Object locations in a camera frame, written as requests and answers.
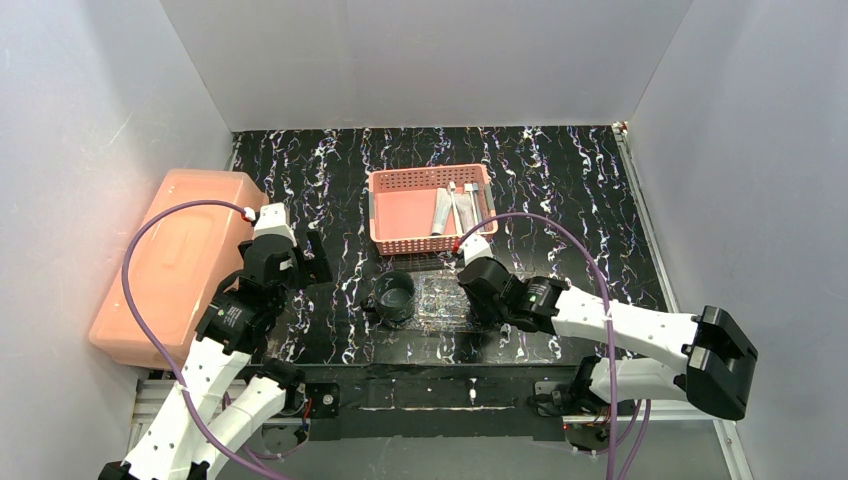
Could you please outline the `clear textured oval tray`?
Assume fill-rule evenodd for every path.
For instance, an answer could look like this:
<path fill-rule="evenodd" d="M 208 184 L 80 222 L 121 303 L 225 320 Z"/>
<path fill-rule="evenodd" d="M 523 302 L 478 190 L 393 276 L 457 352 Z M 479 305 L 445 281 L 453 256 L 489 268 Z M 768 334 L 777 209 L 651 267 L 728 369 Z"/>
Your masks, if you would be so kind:
<path fill-rule="evenodd" d="M 469 299 L 449 270 L 412 272 L 414 286 L 413 316 L 395 324 L 396 329 L 481 333 L 498 331 L 504 324 L 484 322 L 471 311 Z"/>

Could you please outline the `dark green mug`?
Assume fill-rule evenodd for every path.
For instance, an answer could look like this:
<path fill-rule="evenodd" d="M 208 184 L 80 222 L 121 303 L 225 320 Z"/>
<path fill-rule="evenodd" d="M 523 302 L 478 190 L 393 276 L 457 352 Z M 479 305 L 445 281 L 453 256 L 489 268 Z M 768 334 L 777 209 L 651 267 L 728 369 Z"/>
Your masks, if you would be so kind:
<path fill-rule="evenodd" d="M 415 315 L 415 284 L 403 271 L 388 271 L 378 276 L 371 292 L 360 301 L 362 311 L 381 321 L 399 325 Z"/>

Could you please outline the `white toothpaste tube blue cap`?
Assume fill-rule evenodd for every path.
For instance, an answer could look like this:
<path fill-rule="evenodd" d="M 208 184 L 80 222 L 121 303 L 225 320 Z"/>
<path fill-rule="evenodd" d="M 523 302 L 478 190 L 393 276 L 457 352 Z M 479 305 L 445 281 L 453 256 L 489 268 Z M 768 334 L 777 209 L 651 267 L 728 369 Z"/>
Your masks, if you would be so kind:
<path fill-rule="evenodd" d="M 430 228 L 431 236 L 443 235 L 447 226 L 448 218 L 452 211 L 453 201 L 446 188 L 436 190 L 436 202 L 433 219 Z"/>

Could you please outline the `pink perforated plastic basket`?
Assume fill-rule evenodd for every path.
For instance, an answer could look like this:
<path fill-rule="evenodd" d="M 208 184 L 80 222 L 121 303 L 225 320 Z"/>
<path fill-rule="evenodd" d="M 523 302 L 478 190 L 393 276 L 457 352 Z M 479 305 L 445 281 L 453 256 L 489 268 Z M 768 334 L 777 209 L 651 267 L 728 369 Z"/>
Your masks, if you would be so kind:
<path fill-rule="evenodd" d="M 445 252 L 460 238 L 453 214 L 449 213 L 444 233 L 431 230 L 437 210 L 438 190 L 477 186 L 476 202 L 485 219 L 496 215 L 492 181 L 482 163 L 378 170 L 367 179 L 370 238 L 383 256 Z"/>

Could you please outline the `clear textured acrylic holder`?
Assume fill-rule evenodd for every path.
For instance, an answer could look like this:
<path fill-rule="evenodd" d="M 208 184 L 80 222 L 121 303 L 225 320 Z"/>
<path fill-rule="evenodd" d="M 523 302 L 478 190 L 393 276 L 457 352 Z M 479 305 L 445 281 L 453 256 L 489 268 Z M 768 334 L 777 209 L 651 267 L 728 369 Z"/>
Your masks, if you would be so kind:
<path fill-rule="evenodd" d="M 468 298 L 449 270 L 414 272 L 416 315 L 420 321 L 460 324 L 467 321 Z"/>

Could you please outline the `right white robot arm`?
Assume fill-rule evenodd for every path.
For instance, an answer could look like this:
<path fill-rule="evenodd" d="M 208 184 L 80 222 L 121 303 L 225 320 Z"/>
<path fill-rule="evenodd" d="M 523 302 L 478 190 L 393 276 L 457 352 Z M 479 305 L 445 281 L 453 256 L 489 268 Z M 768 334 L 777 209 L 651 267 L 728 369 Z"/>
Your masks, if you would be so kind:
<path fill-rule="evenodd" d="M 524 332 L 604 342 L 636 353 L 611 361 L 586 357 L 565 405 L 596 410 L 613 401 L 686 401 L 716 418 L 745 418 L 759 353 L 734 318 L 707 306 L 702 314 L 668 313 L 613 301 L 609 305 L 566 281 L 521 280 L 493 258 L 477 258 L 458 275 L 482 323 Z"/>

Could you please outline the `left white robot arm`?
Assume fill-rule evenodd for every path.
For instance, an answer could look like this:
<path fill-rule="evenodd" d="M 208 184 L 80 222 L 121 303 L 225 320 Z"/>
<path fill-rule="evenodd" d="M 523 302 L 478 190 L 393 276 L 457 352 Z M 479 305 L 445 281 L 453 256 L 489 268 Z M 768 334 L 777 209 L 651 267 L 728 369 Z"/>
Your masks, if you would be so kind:
<path fill-rule="evenodd" d="M 285 409 L 304 382 L 303 371 L 271 360 L 233 403 L 222 403 L 275 326 L 290 292 L 332 281 L 319 232 L 311 230 L 306 238 L 310 256 L 281 230 L 264 229 L 240 244 L 243 266 L 216 287 L 156 417 L 123 459 L 104 465 L 100 478 L 214 479 L 229 461 L 271 474 L 237 451 Z"/>

